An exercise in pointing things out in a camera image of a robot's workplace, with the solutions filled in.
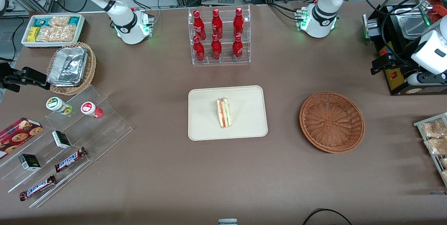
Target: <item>acrylic bottle rack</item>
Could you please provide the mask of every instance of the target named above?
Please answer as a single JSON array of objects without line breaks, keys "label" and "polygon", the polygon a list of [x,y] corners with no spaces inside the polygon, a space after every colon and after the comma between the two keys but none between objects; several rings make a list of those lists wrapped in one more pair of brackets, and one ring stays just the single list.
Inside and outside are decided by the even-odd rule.
[{"label": "acrylic bottle rack", "polygon": [[[241,61],[234,61],[233,60],[233,42],[234,42],[234,35],[233,35],[233,20],[236,15],[236,8],[242,8],[242,16],[244,18],[244,32],[241,35],[241,42],[244,45],[242,49],[242,59]],[[212,35],[213,30],[211,27],[211,21],[213,20],[213,12],[212,8],[210,7],[198,7],[194,9],[188,10],[188,28],[189,28],[189,34],[190,34],[190,45],[191,45],[191,56],[192,56],[192,62],[194,65],[207,65],[207,64],[247,64],[251,61],[251,49],[250,49],[250,42],[251,42],[251,27],[250,27],[250,21],[251,21],[251,15],[250,15],[250,6],[222,6],[218,7],[220,18],[222,18],[222,24],[223,24],[223,38],[220,39],[220,42],[222,43],[222,58],[220,58],[219,61],[214,60],[212,57],[212,50],[211,50],[211,42],[212,42]],[[193,37],[195,36],[194,31],[194,16],[193,11],[199,10],[200,17],[205,23],[205,32],[206,32],[206,39],[202,41],[203,47],[205,48],[205,61],[203,63],[199,63],[195,57],[194,49],[193,49]]]},{"label": "acrylic bottle rack", "polygon": [[[54,174],[56,185],[35,193],[23,202],[30,208],[39,207],[132,131],[126,120],[112,108],[106,99],[106,95],[90,85],[83,92],[67,101],[73,107],[73,111],[69,115],[52,112],[41,119],[39,122],[44,130],[0,160],[1,184],[9,193],[16,195],[17,201],[20,201],[21,192],[32,188]],[[101,108],[104,112],[102,117],[93,118],[80,112],[81,105],[86,101],[91,101]],[[56,146],[51,135],[55,130],[65,132],[72,144],[70,148],[62,149]],[[88,153],[68,168],[56,173],[54,165],[81,147],[85,147]],[[41,168],[35,172],[24,170],[18,159],[22,153],[35,155]]]}]

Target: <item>coca-cola bottle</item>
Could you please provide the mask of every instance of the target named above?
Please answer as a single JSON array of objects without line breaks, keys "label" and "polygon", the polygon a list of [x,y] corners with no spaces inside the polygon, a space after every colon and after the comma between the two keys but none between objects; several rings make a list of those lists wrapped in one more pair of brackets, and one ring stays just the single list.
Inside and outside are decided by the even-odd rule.
[{"label": "coca-cola bottle", "polygon": [[200,42],[200,38],[198,36],[193,37],[194,40],[194,54],[199,63],[203,63],[205,61],[205,49],[203,48],[203,44]]},{"label": "coca-cola bottle", "polygon": [[241,35],[236,35],[233,42],[233,60],[240,61],[242,59],[242,48],[244,45],[241,42]]},{"label": "coca-cola bottle", "polygon": [[216,34],[219,39],[224,37],[224,28],[222,26],[222,18],[219,15],[219,9],[213,9],[213,21],[211,21],[213,27],[213,34]]},{"label": "coca-cola bottle", "polygon": [[236,8],[236,16],[233,21],[233,35],[236,37],[238,34],[242,35],[244,32],[244,18],[242,17],[242,9],[240,7]]},{"label": "coca-cola bottle", "polygon": [[194,31],[196,35],[200,37],[200,40],[204,41],[206,39],[205,24],[203,23],[203,20],[200,18],[200,12],[198,10],[195,10],[193,12],[193,15],[194,15]]},{"label": "coca-cola bottle", "polygon": [[222,57],[222,44],[219,41],[217,34],[213,35],[213,42],[211,43],[211,49],[213,50],[214,60],[219,61]]}]

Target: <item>white robotic arm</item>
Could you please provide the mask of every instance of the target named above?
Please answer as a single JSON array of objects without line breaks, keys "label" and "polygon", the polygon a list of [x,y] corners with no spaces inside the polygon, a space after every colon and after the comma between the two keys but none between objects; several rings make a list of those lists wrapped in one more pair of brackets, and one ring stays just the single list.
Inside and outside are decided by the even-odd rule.
[{"label": "white robotic arm", "polygon": [[318,0],[317,4],[310,4],[301,9],[304,20],[300,29],[312,37],[321,38],[333,29],[337,12],[343,0]]},{"label": "white robotic arm", "polygon": [[133,11],[125,0],[91,0],[107,12],[118,32],[127,44],[136,44],[152,35],[153,17]]}]

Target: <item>brown wicker basket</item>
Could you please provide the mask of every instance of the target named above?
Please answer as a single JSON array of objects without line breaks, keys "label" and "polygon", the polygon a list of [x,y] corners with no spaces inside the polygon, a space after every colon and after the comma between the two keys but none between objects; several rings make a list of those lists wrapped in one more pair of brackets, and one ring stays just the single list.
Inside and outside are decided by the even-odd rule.
[{"label": "brown wicker basket", "polygon": [[[96,69],[95,53],[93,53],[91,48],[83,42],[69,44],[67,46],[62,47],[61,49],[74,48],[74,47],[83,47],[88,50],[87,64],[85,65],[83,82],[78,87],[56,87],[56,86],[51,85],[50,90],[55,93],[64,94],[66,96],[76,95],[77,93],[80,93],[81,91],[85,90],[91,84],[91,81],[93,80],[93,77],[95,76],[95,69]],[[53,67],[53,62],[54,62],[56,53],[54,53],[53,58],[51,58],[50,65],[48,66],[48,69],[46,70],[46,75],[50,74],[51,68]]]},{"label": "brown wicker basket", "polygon": [[320,92],[306,99],[300,110],[300,126],[313,145],[330,153],[353,150],[365,134],[358,107],[334,92]]}]

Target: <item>brown table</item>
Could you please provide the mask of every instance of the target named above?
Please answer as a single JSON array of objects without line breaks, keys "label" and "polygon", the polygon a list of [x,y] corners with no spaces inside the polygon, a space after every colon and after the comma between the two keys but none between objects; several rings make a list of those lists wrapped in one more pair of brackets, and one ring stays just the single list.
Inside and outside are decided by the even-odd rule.
[{"label": "brown table", "polygon": [[[38,209],[0,184],[0,223],[301,224],[330,208],[356,225],[445,224],[447,196],[428,195],[445,187],[412,123],[446,112],[447,97],[390,96],[383,76],[370,75],[376,52],[364,43],[361,16],[372,9],[344,4],[323,39],[297,32],[270,7],[251,9],[252,63],[226,67],[192,66],[187,9],[163,10],[154,36],[137,45],[124,44],[105,13],[85,14],[82,40],[98,62],[93,84],[134,131]],[[53,53],[24,47],[17,67],[45,71]],[[243,85],[264,89],[268,134],[189,140],[189,91]],[[303,101],[326,90],[364,115],[365,137],[352,152],[321,152],[298,127]],[[6,93],[0,128],[48,115],[51,96],[34,86]],[[319,213],[308,224],[344,223]]]}]

